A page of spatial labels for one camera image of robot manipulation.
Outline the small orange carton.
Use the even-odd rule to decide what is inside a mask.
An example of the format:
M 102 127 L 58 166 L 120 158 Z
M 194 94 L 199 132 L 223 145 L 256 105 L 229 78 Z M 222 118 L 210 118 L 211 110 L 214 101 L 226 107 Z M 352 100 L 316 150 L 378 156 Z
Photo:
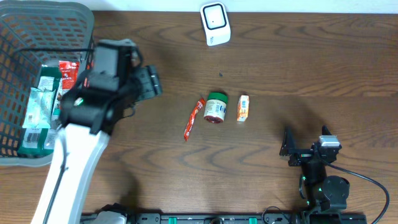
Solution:
M 238 101 L 237 121 L 245 122 L 249 115 L 249 96 L 241 95 Z

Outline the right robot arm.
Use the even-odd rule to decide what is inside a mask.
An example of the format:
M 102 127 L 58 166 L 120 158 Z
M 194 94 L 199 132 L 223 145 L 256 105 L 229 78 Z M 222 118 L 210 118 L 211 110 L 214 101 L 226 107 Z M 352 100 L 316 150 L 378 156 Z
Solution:
M 336 160 L 341 144 L 326 126 L 308 149 L 299 149 L 289 128 L 285 128 L 279 155 L 288 157 L 288 165 L 300 167 L 300 196 L 307 208 L 291 216 L 291 223 L 342 223 L 341 212 L 347 208 L 349 182 L 336 175 L 328 175 L 326 166 Z

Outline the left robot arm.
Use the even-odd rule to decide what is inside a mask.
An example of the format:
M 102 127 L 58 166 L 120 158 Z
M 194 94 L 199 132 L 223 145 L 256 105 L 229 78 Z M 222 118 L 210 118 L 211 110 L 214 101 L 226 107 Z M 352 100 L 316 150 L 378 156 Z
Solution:
M 62 96 L 60 127 L 32 223 L 79 223 L 90 182 L 116 123 L 138 101 L 162 94 L 153 65 L 130 39 L 101 40 L 94 66 Z

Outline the red Nescafe stick sachet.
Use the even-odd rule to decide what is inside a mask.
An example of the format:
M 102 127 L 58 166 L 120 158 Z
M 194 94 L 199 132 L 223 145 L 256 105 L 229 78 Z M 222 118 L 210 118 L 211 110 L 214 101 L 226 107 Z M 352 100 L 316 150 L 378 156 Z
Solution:
M 204 98 L 200 98 L 200 99 L 197 101 L 197 103 L 196 103 L 196 105 L 195 105 L 193 111 L 191 112 L 190 117 L 189 117 L 189 120 L 188 120 L 188 123 L 187 123 L 187 125 L 186 125 L 185 131 L 184 131 L 184 135 L 183 135 L 183 138 L 184 138 L 185 141 L 188 141 L 188 139 L 189 139 L 189 137 L 190 137 L 190 133 L 191 133 L 191 131 L 192 131 L 192 128 L 193 128 L 193 124 L 194 124 L 194 122 L 195 122 L 196 115 L 198 114 L 198 112 L 199 112 L 204 106 L 205 106 L 205 100 L 204 100 Z

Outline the green lid jar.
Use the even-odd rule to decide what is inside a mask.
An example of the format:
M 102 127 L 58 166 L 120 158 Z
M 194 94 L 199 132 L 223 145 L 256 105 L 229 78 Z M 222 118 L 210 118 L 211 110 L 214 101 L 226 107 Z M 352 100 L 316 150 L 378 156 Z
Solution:
M 226 115 L 228 96 L 222 92 L 211 92 L 205 105 L 204 119 L 210 123 L 222 123 Z

